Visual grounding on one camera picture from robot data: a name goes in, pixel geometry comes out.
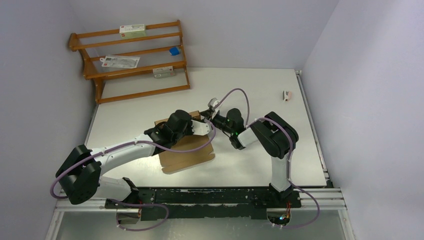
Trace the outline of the brown cardboard box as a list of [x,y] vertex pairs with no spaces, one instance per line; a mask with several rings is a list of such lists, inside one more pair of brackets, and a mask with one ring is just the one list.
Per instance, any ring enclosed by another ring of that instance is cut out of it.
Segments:
[[[166,120],[167,118],[157,120],[154,123],[159,124]],[[184,151],[184,153],[164,151],[158,154],[162,172],[168,175],[174,174],[189,167],[213,160],[215,154],[213,153],[214,149],[210,143],[199,150],[192,151],[204,145],[209,140],[210,138],[207,135],[185,135],[171,147],[172,150]]]

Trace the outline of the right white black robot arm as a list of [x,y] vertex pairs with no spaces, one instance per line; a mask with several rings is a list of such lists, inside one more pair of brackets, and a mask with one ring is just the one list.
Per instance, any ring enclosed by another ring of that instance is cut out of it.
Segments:
[[226,134],[237,150],[243,150],[256,142],[261,144],[271,157],[270,187],[273,191],[270,193],[270,202],[275,207],[287,203],[294,188],[290,158],[299,140],[297,131],[273,111],[248,126],[244,125],[245,120],[237,108],[230,109],[226,116],[212,108],[202,111],[200,115]]

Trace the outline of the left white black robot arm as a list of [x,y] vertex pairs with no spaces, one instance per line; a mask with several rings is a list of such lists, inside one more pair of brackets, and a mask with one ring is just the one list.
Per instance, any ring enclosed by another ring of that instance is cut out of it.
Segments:
[[56,178],[70,203],[79,205],[91,198],[119,201],[132,208],[139,202],[139,190],[127,177],[110,178],[104,174],[134,160],[151,157],[193,135],[194,118],[176,110],[167,121],[158,123],[131,141],[102,148],[75,147],[56,172]]

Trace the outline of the small white box on shelf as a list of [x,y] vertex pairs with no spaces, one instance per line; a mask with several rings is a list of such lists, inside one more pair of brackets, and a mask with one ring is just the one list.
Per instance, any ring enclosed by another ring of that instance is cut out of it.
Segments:
[[173,66],[154,68],[152,73],[155,79],[169,78],[176,75]]

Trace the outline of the white green box top shelf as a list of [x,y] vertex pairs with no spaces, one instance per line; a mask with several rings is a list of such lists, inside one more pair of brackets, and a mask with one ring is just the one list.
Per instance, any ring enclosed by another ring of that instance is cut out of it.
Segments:
[[145,24],[130,24],[122,25],[119,28],[119,35],[122,39],[132,39],[146,37],[146,25]]

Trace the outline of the small pink white stapler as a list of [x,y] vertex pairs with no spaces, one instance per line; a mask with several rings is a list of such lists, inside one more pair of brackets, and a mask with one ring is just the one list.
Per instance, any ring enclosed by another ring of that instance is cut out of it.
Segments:
[[292,97],[292,92],[291,91],[284,90],[283,93],[282,93],[282,96],[283,96],[283,100],[285,102],[288,102],[291,99],[291,97]]

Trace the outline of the blue small block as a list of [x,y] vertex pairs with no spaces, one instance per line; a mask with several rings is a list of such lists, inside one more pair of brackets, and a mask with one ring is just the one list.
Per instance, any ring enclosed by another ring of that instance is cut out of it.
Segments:
[[169,49],[169,53],[171,56],[177,56],[181,53],[181,49],[178,46],[174,46]]

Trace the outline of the orange wooden shelf rack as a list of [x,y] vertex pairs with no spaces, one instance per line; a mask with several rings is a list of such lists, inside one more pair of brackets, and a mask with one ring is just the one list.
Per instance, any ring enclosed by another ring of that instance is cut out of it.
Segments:
[[[99,104],[191,88],[180,20],[121,25],[117,29],[72,33],[68,46],[83,60],[82,75],[95,86]],[[141,92],[107,97],[107,81],[142,76]]]

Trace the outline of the clear plastic blister package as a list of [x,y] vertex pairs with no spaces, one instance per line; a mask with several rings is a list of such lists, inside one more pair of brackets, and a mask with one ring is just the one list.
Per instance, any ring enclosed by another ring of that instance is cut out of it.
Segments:
[[140,57],[106,55],[99,60],[104,68],[135,69],[138,67]]

